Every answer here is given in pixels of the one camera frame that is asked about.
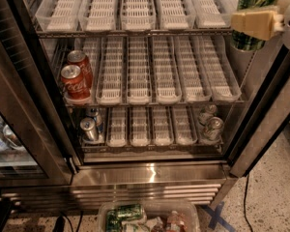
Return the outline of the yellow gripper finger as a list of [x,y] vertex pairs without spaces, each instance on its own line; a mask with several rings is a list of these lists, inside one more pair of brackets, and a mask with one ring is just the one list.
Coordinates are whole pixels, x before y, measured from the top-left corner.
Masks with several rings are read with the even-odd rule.
[[275,11],[237,12],[231,28],[258,40],[268,41],[280,31],[280,14]]
[[277,0],[278,11],[283,15],[290,6],[290,0]]

